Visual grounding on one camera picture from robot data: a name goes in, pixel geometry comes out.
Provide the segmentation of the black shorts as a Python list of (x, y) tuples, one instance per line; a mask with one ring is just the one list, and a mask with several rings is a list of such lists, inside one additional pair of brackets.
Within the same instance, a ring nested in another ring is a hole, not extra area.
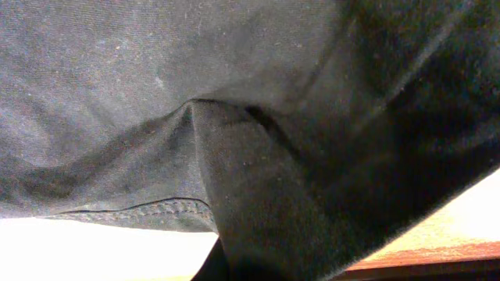
[(1, 216), (325, 280), (499, 167), (496, 1), (4, 1)]

